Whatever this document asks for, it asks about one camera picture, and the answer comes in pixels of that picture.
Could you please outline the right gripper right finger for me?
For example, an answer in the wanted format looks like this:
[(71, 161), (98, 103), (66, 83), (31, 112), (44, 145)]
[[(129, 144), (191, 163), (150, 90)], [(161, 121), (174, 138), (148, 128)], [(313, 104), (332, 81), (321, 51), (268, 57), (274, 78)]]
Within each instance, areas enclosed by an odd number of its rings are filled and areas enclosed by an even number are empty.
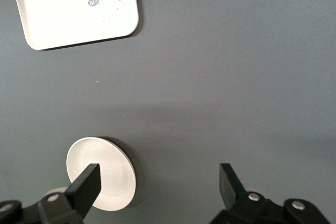
[(219, 166), (219, 191), (225, 209), (211, 223), (288, 223), (283, 207), (247, 191), (230, 164)]

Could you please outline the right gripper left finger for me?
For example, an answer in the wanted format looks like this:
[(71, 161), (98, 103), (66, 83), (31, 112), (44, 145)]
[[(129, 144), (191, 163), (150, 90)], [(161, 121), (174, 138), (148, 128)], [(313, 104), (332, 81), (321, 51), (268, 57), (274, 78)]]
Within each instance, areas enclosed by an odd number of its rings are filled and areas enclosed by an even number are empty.
[(38, 202), (41, 223), (84, 223), (100, 191), (100, 165), (90, 164), (63, 193), (48, 194)]

